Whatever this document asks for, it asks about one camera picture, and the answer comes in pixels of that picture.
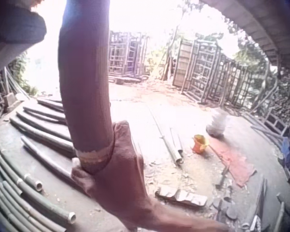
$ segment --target concrete floor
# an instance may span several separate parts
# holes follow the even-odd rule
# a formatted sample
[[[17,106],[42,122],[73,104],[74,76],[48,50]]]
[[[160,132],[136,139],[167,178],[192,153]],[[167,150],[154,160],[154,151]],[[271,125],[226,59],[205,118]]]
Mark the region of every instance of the concrete floor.
[[[190,149],[193,135],[206,134],[205,126],[210,112],[193,104],[174,106],[165,104],[165,102],[160,104],[160,101],[149,101],[144,104],[143,102],[118,100],[111,101],[111,103],[113,121],[128,120],[134,140],[141,147],[145,159],[145,180],[148,193],[154,195],[157,187],[163,184],[205,195],[209,200],[207,206],[203,209],[192,210],[178,205],[172,205],[172,207],[182,208],[190,215],[196,214],[211,218],[214,214],[214,211],[210,208],[211,201],[215,197],[223,195],[223,191],[216,191],[213,185],[222,171],[223,165],[210,148],[203,156],[193,154]],[[25,102],[18,109],[22,110],[24,104],[32,103]],[[166,137],[170,136],[170,127],[177,129],[184,147],[184,164],[181,169],[174,166],[163,141],[159,138],[159,132],[147,106],[160,120]],[[43,182],[45,197],[62,208],[76,213],[77,221],[67,231],[124,231],[125,228],[118,219],[101,209],[94,200],[65,183],[60,177],[52,174],[22,147],[20,140],[22,133],[6,121],[14,114],[15,112],[12,112],[0,120],[0,143],[18,166]],[[48,124],[52,124],[56,130],[68,132],[64,125]],[[287,203],[290,204],[290,185],[286,182],[283,170],[276,161],[276,147],[266,137],[251,129],[250,123],[242,117],[230,116],[225,138],[246,156],[247,161],[253,163],[257,170],[257,173],[248,182],[247,189],[240,189],[233,184],[235,189],[233,201],[238,208],[240,220],[245,218],[249,207],[253,204],[260,174],[264,174],[268,180],[268,192],[264,206],[263,222],[264,224],[274,222],[280,208],[276,194],[280,192]],[[31,141],[55,162],[61,164],[67,170],[71,169],[71,161],[60,152],[35,140]]]

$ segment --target white plastic bag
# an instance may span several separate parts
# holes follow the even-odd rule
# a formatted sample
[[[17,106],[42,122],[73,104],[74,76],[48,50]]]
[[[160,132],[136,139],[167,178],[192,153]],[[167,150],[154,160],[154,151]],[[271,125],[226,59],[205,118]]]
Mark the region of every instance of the white plastic bag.
[[[220,137],[226,129],[228,113],[220,108],[211,109],[211,117],[206,126],[207,133],[212,137]]]

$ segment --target sky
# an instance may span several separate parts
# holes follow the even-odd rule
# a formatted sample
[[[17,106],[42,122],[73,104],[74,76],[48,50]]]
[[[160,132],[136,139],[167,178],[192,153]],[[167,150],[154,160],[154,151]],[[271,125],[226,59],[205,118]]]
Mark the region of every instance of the sky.
[[[177,9],[180,0],[111,0],[110,30],[147,33],[151,44],[164,45],[165,33],[176,27],[181,12]],[[46,23],[45,39],[28,50],[29,67],[25,73],[32,85],[43,91],[54,91],[58,87],[57,47],[66,0],[45,0],[34,11]],[[223,52],[232,57],[238,51],[237,38],[230,35],[222,15],[216,9],[205,6],[202,13],[192,12],[183,18],[181,31],[186,39],[194,39],[196,32],[211,34],[223,32],[219,41]],[[36,63],[41,61],[40,69]]]

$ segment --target red cloth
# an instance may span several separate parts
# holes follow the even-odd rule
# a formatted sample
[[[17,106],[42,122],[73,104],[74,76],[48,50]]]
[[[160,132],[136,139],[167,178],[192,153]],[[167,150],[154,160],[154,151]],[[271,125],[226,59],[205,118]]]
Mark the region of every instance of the red cloth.
[[[224,141],[210,137],[209,146],[218,155],[222,163],[229,166],[229,172],[237,185],[243,187],[256,171],[254,166],[246,161],[246,157]]]

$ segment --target dirt ground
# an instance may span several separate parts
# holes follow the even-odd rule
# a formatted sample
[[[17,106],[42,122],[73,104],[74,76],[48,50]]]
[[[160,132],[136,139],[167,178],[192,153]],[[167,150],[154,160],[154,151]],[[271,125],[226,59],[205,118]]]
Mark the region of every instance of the dirt ground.
[[[155,195],[160,185],[180,188],[208,197],[205,207],[187,208],[161,200],[162,204],[184,210],[188,215],[214,218],[216,211],[211,207],[213,199],[222,197],[228,184],[233,186],[232,203],[238,210],[239,220],[232,225],[237,228],[243,222],[248,209],[256,198],[256,186],[260,175],[268,180],[268,193],[264,206],[263,224],[276,220],[279,203],[276,194],[290,203],[290,185],[286,182],[282,168],[276,161],[277,148],[262,134],[250,128],[242,117],[229,116],[225,138],[232,146],[255,165],[257,173],[251,177],[247,186],[239,188],[228,174],[222,190],[217,191],[214,183],[219,179],[224,166],[216,154],[207,148],[203,155],[192,153],[192,137],[195,134],[208,136],[205,126],[210,117],[210,109],[214,105],[198,105],[178,89],[167,83],[148,80],[139,84],[115,85],[110,83],[110,102],[112,120],[127,120],[131,127],[134,141],[140,146],[145,159],[145,181],[148,194]],[[161,124],[164,135],[170,137],[170,127],[176,129],[183,145],[183,164],[176,167],[160,139],[158,128],[149,109]],[[123,225],[112,215],[105,212],[97,203],[75,190],[61,178],[30,156],[20,142],[22,135],[8,121],[15,112],[0,121],[0,141],[9,151],[11,158],[25,171],[30,172],[44,183],[43,193],[53,203],[76,213],[77,222],[68,227],[68,232],[119,232]],[[56,126],[57,130],[67,132],[66,126]],[[71,169],[71,161],[58,151],[33,141],[38,148],[60,163],[67,170]]]

